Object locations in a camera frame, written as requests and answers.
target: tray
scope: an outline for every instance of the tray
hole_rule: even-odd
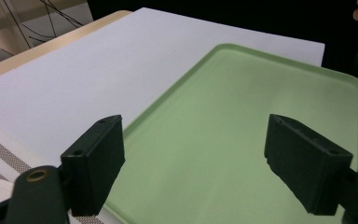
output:
[[[357,78],[222,44],[125,129],[126,163],[104,207],[128,224],[340,223],[341,207],[307,214],[269,169],[271,113],[353,153],[357,171]]]

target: tray rim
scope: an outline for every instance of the tray rim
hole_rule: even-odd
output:
[[[331,70],[328,68],[320,67],[310,63],[303,63],[301,61],[285,58],[283,56],[267,53],[258,49],[252,49],[245,46],[232,44],[232,43],[222,43],[213,47],[208,51],[200,60],[198,60],[189,70],[187,70],[183,76],[176,80],[165,92],[163,92],[156,101],[154,101],[149,107],[147,107],[139,116],[137,116],[132,122],[130,122],[127,127],[123,130],[123,138],[125,139],[128,135],[135,130],[140,123],[143,122],[153,111],[158,108],[166,99],[168,99],[172,93],[174,93],[182,84],[184,84],[200,67],[202,67],[209,59],[211,59],[215,53],[221,49],[240,49],[241,51],[246,51],[255,57],[267,59],[275,63],[289,65],[291,67],[301,68],[309,70],[315,75],[319,76],[331,76],[332,78],[339,79],[340,81],[345,81],[347,84],[350,83],[356,87],[358,90],[358,78],[352,75]],[[121,223],[131,224],[128,218],[124,218],[119,212],[115,211],[113,208],[107,206],[106,204],[103,207],[113,214]]]

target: black cable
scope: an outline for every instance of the black cable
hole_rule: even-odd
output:
[[[44,3],[46,6],[54,9],[60,16],[64,17],[67,21],[69,21],[76,28],[78,28],[78,26],[76,26],[74,23],[77,23],[78,25],[83,26],[83,24],[81,22],[75,20],[74,18],[68,16],[67,14],[65,14],[65,13],[61,12],[59,9],[57,9],[50,1],[48,1],[48,3],[45,0],[39,0],[39,1]]]
[[[17,27],[19,28],[22,37],[24,37],[24,40],[25,40],[25,42],[26,42],[27,45],[28,45],[28,48],[31,48],[30,44],[29,44],[28,41],[27,41],[27,38],[25,37],[25,34],[22,32],[22,29],[20,28],[19,24],[17,23],[16,18],[14,17],[13,13],[11,12],[10,7],[7,5],[6,0],[4,0],[4,3],[5,3],[5,5],[7,6],[8,12],[10,12],[10,15],[11,15],[11,17],[13,18],[14,22],[16,22],[16,25],[17,25]]]
[[[38,38],[34,38],[34,37],[30,36],[30,35],[28,35],[28,37],[30,37],[31,39],[40,41],[40,42],[42,42],[42,43],[46,43],[46,42],[47,42],[46,40],[41,40],[41,39],[38,39]]]
[[[54,38],[54,37],[56,37],[56,36],[52,36],[52,35],[41,35],[41,34],[39,34],[39,33],[37,33],[37,32],[35,32],[34,30],[32,30],[31,28],[29,28],[28,26],[26,26],[26,25],[22,25],[23,27],[25,27],[25,28],[27,28],[29,31],[31,31],[32,33],[34,33],[34,34],[36,34],[36,35],[39,35],[39,36],[43,36],[43,37],[46,37],[46,38]]]
[[[48,18],[50,19],[50,24],[51,24],[51,28],[53,29],[53,33],[57,37],[57,34],[55,33],[53,21],[51,20],[50,11],[48,11],[48,5],[46,4],[46,2],[45,2],[45,8],[46,8],[46,12],[48,13]]]
[[[63,12],[61,12],[60,10],[58,10],[58,9],[50,2],[50,0],[48,0],[48,2],[53,6],[53,8],[54,8],[55,10],[57,10],[57,11],[59,11],[61,14],[65,15],[65,18],[66,18],[66,19],[70,19],[71,21],[73,21],[73,22],[75,22],[75,23],[77,23],[77,24],[79,24],[79,25],[83,25],[83,24],[80,23],[79,21],[75,20],[74,18],[72,18],[72,17],[68,16],[67,14],[64,14]]]

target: white paper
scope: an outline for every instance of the white paper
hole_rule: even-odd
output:
[[[324,44],[141,8],[0,76],[0,129],[47,164],[95,121],[124,128],[216,45],[321,65]]]

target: small hole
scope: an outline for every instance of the small hole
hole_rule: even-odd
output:
[[[47,170],[36,170],[36,171],[33,171],[32,173],[28,174],[26,177],[26,180],[28,182],[35,182],[35,181],[45,178],[47,173],[48,173]]]
[[[82,150],[76,150],[76,151],[74,151],[74,155],[75,155],[75,156],[80,156],[82,153],[83,153]]]

